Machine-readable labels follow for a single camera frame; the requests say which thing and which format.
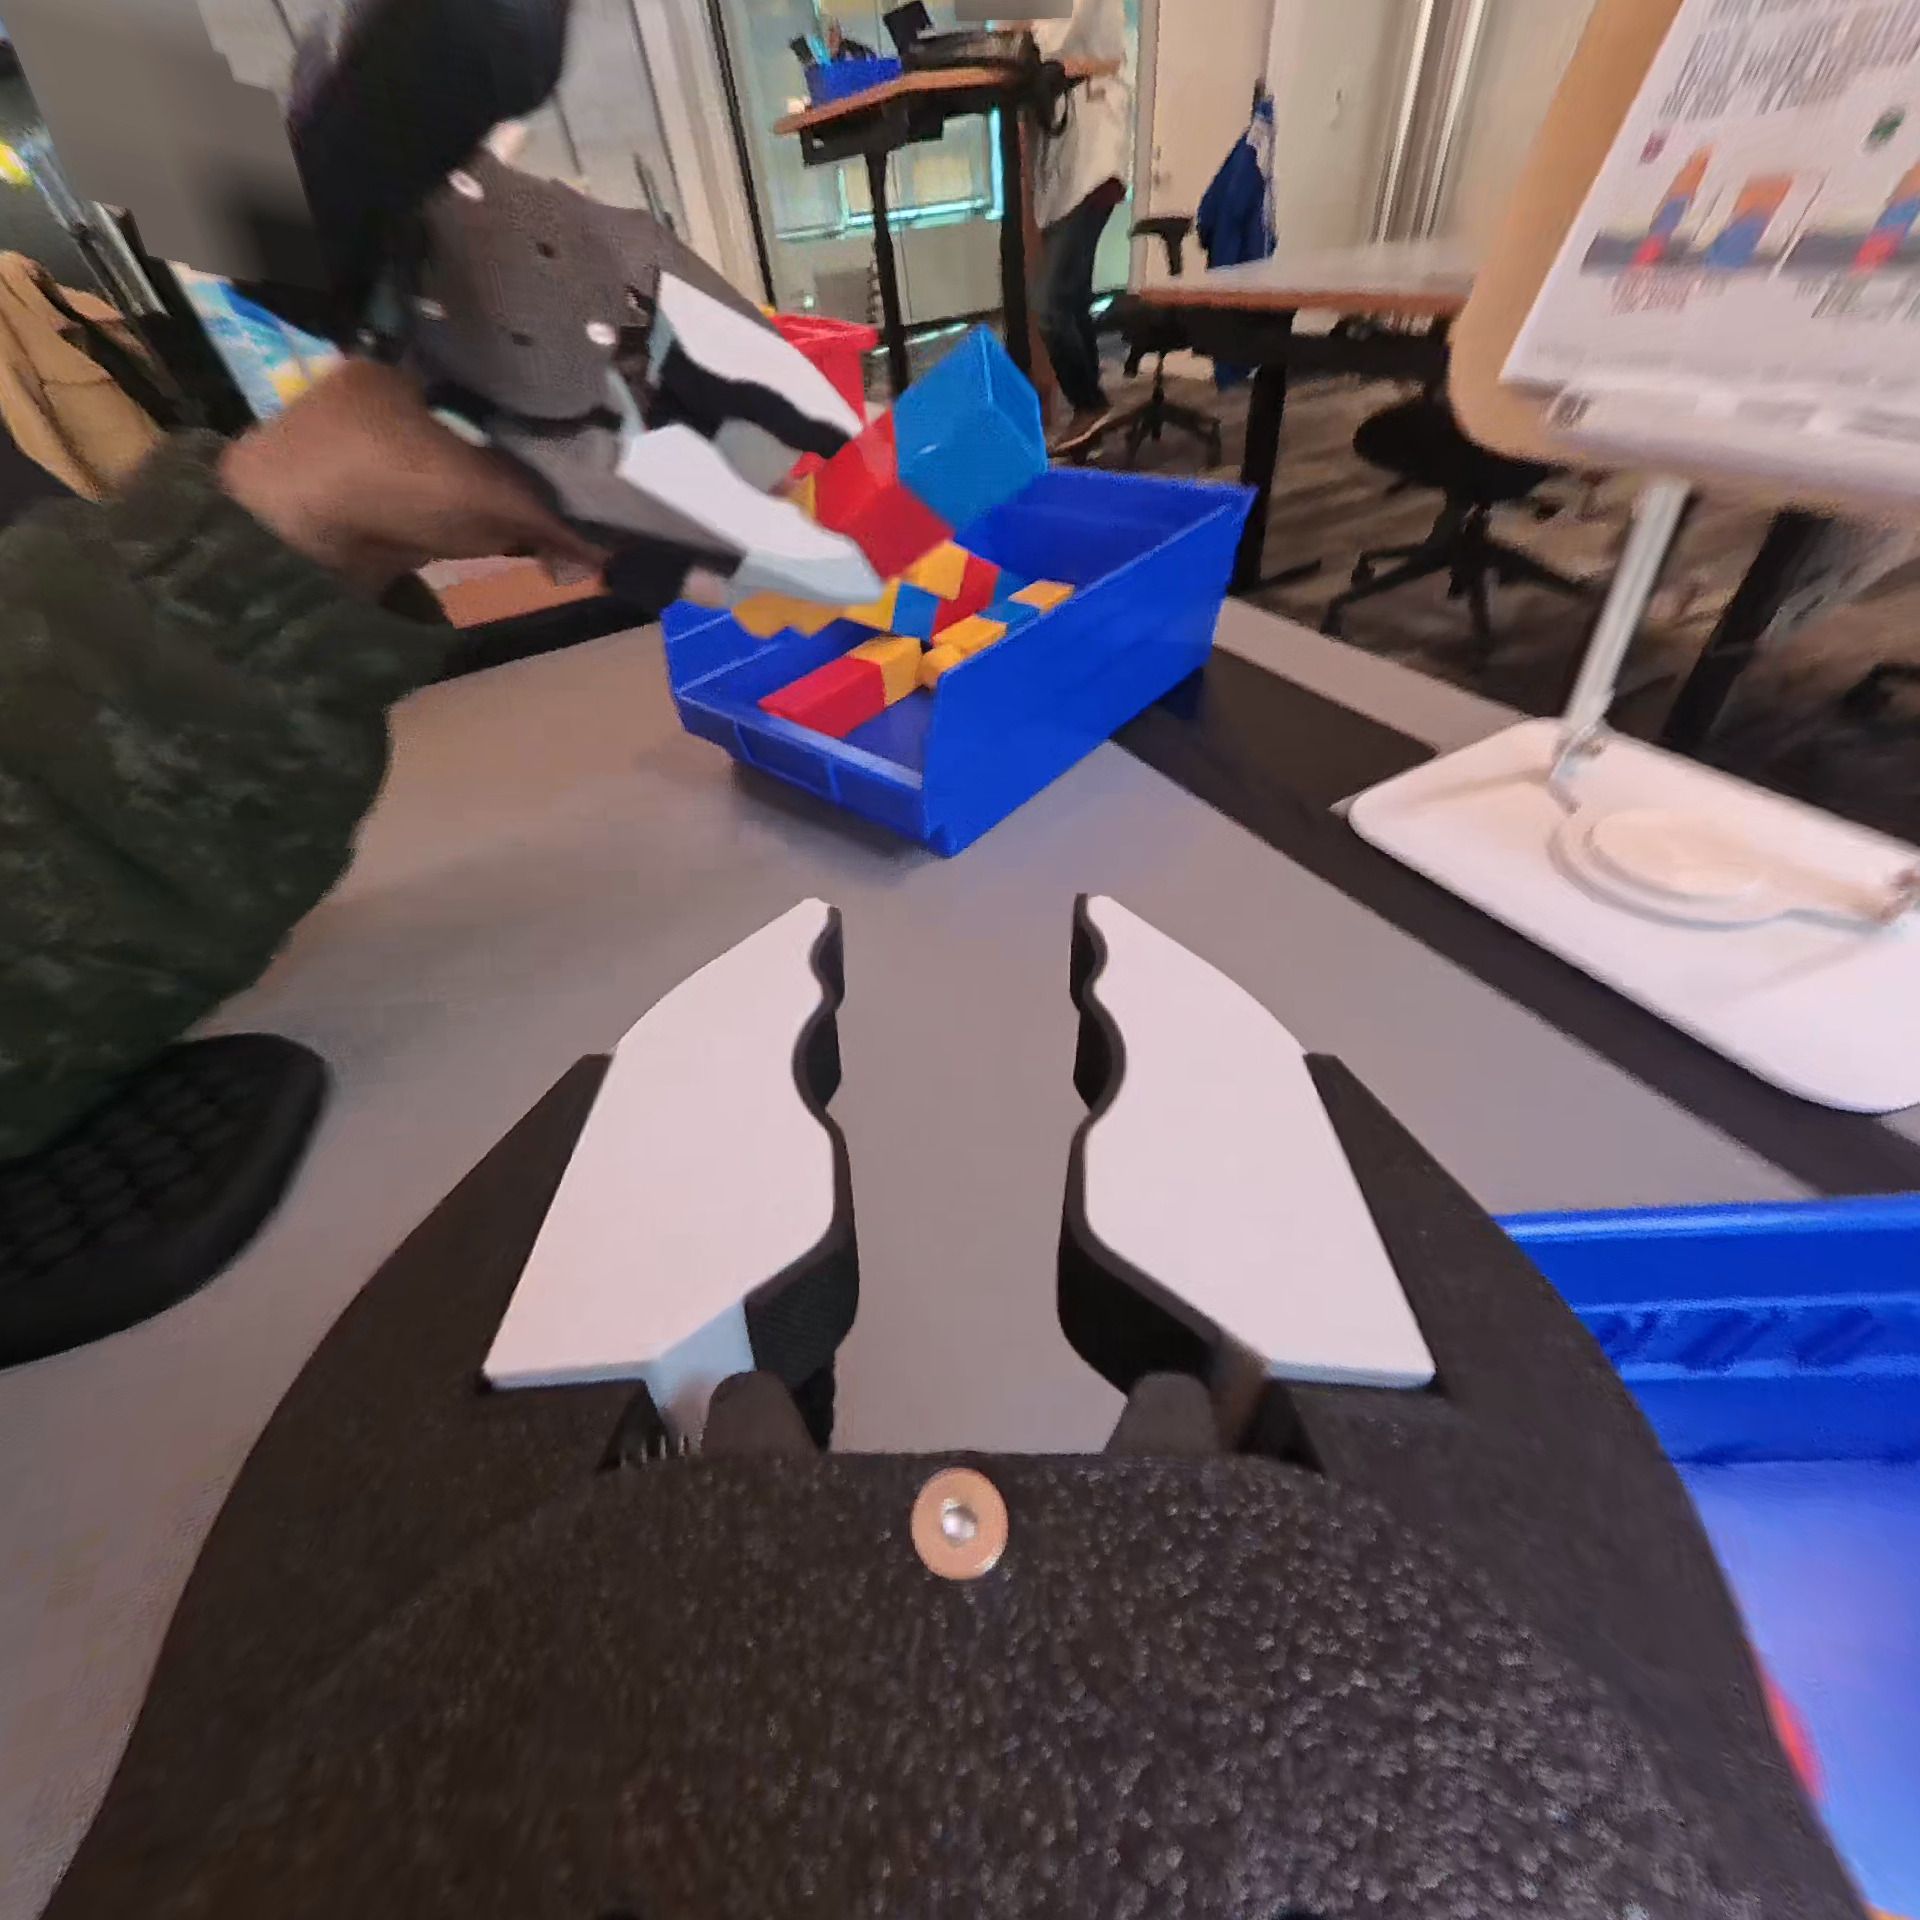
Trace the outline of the person's left forearm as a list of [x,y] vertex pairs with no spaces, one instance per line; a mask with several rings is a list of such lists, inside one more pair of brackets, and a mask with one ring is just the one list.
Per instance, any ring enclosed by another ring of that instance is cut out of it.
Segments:
[[2,541],[2,1149],[27,1156],[250,991],[351,864],[426,587],[350,591],[156,445]]

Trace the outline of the wooden standing desk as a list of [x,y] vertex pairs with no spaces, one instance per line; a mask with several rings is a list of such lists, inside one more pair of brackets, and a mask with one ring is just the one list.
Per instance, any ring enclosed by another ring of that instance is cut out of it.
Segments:
[[866,87],[842,101],[791,111],[775,133],[796,136],[807,166],[859,160],[870,190],[874,275],[880,295],[880,344],[890,385],[909,382],[907,334],[900,304],[895,236],[892,228],[890,157],[931,141],[952,119],[992,120],[997,136],[999,217],[999,318],[1000,341],[1018,371],[1048,395],[1051,371],[1028,311],[1026,254],[1034,236],[1034,187],[1026,161],[1026,119],[1054,105],[1069,89],[1122,73],[1122,59],[1075,54],[1031,65],[952,64],[907,68],[900,77]]

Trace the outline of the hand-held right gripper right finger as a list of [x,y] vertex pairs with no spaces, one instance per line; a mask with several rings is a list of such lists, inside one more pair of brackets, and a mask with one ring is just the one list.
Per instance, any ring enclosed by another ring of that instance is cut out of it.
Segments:
[[1115,895],[1072,905],[1058,1323],[1122,1393],[1195,1384],[1228,1443],[1420,1420],[1437,1363],[1310,1049]]

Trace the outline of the blue mega block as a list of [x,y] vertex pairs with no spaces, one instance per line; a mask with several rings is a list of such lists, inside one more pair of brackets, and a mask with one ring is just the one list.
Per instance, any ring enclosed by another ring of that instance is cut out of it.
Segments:
[[1047,469],[1039,398],[988,327],[974,327],[892,406],[898,485],[955,533]]

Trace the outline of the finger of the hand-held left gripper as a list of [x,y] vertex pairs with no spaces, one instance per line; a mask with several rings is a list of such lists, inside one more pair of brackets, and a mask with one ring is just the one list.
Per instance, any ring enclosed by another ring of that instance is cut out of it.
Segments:
[[726,606],[779,593],[842,607],[880,589],[878,568],[850,536],[757,491],[683,423],[622,437],[615,481],[631,518],[619,558],[646,551],[709,573]]
[[848,401],[763,318],[686,277],[655,281],[646,357],[648,424],[691,424],[709,438],[748,424],[778,445],[846,445],[861,433],[861,401]]

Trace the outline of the black mesh pad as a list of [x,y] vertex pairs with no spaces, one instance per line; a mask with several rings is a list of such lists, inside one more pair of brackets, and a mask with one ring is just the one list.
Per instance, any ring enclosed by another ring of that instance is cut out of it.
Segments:
[[279,1036],[170,1046],[2,1172],[2,1367],[74,1352],[218,1279],[294,1181],[330,1070]]

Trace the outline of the wood-edged desk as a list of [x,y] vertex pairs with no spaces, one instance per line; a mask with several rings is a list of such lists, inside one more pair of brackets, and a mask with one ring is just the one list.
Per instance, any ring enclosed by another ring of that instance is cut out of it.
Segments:
[[556,573],[540,560],[446,560],[421,566],[419,579],[439,601],[447,623],[463,632],[533,619],[596,638],[644,629],[658,619],[655,609],[612,593],[596,571]]
[[1333,249],[1279,249],[1234,268],[1148,284],[1138,301],[1170,315],[1181,344],[1245,368],[1239,481],[1252,505],[1239,535],[1231,591],[1314,576],[1306,560],[1267,571],[1263,535],[1279,465],[1290,385],[1303,376],[1439,379],[1450,368],[1452,323],[1476,278],[1476,255],[1458,241],[1374,241]]

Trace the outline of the poster board stand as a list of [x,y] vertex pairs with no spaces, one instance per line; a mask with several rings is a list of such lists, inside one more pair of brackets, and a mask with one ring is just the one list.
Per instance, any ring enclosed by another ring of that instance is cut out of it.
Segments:
[[1598,4],[1453,328],[1488,448],[1640,479],[1567,704],[1360,791],[1374,851],[1839,1113],[1916,1107],[1916,851],[1620,735],[1682,509],[1916,533],[1918,6]]

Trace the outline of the beige coat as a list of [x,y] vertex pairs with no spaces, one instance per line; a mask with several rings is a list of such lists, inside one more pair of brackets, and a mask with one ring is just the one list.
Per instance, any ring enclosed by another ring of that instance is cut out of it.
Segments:
[[2,254],[5,443],[53,481],[102,501],[156,451],[151,373],[122,312]]

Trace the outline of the pile of mega blocks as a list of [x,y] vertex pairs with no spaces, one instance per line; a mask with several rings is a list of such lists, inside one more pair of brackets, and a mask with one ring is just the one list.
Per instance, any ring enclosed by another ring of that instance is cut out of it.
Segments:
[[917,693],[932,693],[963,662],[1066,606],[1077,587],[1026,579],[944,541],[858,606],[824,607],[792,593],[758,591],[733,606],[755,639],[818,639],[846,629],[824,662],[758,694],[758,709],[822,735],[844,737]]

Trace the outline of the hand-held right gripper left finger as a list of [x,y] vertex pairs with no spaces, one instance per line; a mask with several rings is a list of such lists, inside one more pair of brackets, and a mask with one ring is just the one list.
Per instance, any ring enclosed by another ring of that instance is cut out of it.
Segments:
[[844,920],[800,900],[615,1044],[485,1355],[491,1390],[644,1384],[694,1447],[723,1380],[775,1376],[828,1448],[858,1317]]

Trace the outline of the blue jacket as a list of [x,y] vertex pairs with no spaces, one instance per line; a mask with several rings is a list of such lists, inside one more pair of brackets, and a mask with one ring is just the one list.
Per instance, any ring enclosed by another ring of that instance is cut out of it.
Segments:
[[1211,272],[1255,264],[1277,249],[1277,125],[1271,94],[1259,89],[1236,145],[1207,184],[1194,231]]

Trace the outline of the stack of blue white packs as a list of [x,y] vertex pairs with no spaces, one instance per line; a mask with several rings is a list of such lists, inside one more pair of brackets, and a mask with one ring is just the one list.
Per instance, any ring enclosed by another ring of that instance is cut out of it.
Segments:
[[275,315],[228,278],[164,262],[253,420],[275,419],[343,363],[338,344]]

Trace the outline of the red plastic bin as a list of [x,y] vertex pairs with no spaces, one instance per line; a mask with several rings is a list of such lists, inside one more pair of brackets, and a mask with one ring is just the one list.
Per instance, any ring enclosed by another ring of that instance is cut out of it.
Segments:
[[869,358],[880,347],[880,332],[818,312],[789,315],[768,311],[775,332],[831,383],[854,416],[869,420]]

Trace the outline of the black office chair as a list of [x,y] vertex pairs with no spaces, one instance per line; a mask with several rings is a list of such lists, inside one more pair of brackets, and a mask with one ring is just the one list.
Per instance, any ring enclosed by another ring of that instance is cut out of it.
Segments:
[[1162,443],[1165,431],[1178,429],[1203,451],[1205,465],[1219,465],[1223,462],[1220,420],[1207,408],[1167,395],[1167,358],[1186,352],[1183,327],[1167,307],[1151,304],[1138,292],[1119,296],[1110,315],[1126,344],[1122,373],[1136,376],[1146,360],[1154,363],[1150,389],[1114,423],[1122,462],[1136,465],[1146,443]]
[[1410,489],[1439,494],[1442,505],[1420,541],[1357,552],[1349,587],[1320,614],[1323,636],[1336,639],[1347,612],[1360,604],[1427,579],[1445,579],[1447,598],[1466,604],[1479,653],[1488,655],[1498,641],[1490,585],[1536,585],[1574,601],[1586,597],[1583,582],[1493,533],[1499,507],[1532,501],[1563,472],[1560,465],[1515,460],[1476,443],[1450,399],[1432,395],[1367,416],[1355,429],[1354,453]]

